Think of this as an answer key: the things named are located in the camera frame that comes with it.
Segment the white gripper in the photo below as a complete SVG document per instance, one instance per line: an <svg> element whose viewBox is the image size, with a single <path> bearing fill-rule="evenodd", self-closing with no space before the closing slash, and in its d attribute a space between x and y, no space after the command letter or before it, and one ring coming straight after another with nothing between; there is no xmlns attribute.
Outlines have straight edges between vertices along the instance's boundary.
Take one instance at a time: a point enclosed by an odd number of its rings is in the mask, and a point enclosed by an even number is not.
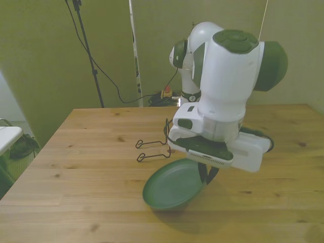
<svg viewBox="0 0 324 243"><path fill-rule="evenodd" d="M185 152L188 159L198 163L202 183L210 184L219 169L234 167L247 172L257 172L263 154L270 149L270 139L262 132L241 127L238 137L231 142L215 142L196 133L172 126L168 135L171 148ZM212 166L207 174L207 166Z"/></svg>

